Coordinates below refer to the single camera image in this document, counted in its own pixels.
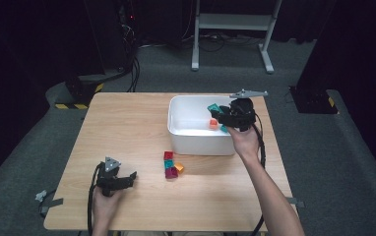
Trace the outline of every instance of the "metal stand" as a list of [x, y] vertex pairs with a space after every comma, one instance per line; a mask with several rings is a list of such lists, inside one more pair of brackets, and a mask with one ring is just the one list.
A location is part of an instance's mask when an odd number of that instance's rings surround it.
[[281, 3], [282, 0], [277, 0], [274, 12], [271, 15], [200, 14], [200, 0], [197, 0], [191, 69], [193, 71], [200, 69], [198, 45], [200, 29], [264, 30], [267, 32], [265, 41], [263, 44], [259, 44], [258, 49], [261, 52], [267, 73], [273, 73], [274, 67], [269, 58], [268, 45], [274, 31]]

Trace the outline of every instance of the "human hand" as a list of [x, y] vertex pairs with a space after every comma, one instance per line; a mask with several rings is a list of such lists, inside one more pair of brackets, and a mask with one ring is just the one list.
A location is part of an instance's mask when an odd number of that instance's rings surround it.
[[254, 129], [250, 128], [247, 131], [239, 132], [232, 127], [227, 127], [227, 130], [233, 139], [234, 149], [240, 155], [243, 161], [259, 161], [258, 135]]
[[93, 193], [94, 232], [97, 229], [107, 230], [111, 219], [117, 211], [118, 201], [123, 190], [118, 190], [111, 197], [102, 194], [102, 188], [96, 186]]

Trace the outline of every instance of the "yellow black warning tape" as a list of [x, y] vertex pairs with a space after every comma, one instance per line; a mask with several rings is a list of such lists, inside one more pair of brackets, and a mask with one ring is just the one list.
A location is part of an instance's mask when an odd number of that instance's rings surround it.
[[[99, 84], [96, 88], [94, 93], [100, 92], [102, 88], [104, 87], [104, 84]], [[90, 107], [89, 104], [83, 104], [83, 103], [55, 103], [55, 107], [58, 109], [81, 109], [85, 110]]]
[[88, 109], [86, 104], [55, 104], [58, 109]]
[[332, 107], [335, 107], [335, 102], [333, 101], [331, 97], [329, 97], [329, 103]]

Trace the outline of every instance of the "red block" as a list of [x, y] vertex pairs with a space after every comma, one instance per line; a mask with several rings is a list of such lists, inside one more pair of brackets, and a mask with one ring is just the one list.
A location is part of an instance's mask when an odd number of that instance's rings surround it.
[[166, 151], [163, 155], [163, 159], [172, 159], [173, 158], [173, 151]]

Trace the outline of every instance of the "white plastic bin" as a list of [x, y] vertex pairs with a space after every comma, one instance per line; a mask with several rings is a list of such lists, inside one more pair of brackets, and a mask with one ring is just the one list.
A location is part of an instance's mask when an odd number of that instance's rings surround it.
[[177, 95], [170, 100], [167, 129], [172, 149], [178, 154], [233, 155], [231, 135], [210, 129], [208, 106], [229, 106], [233, 98], [220, 95]]

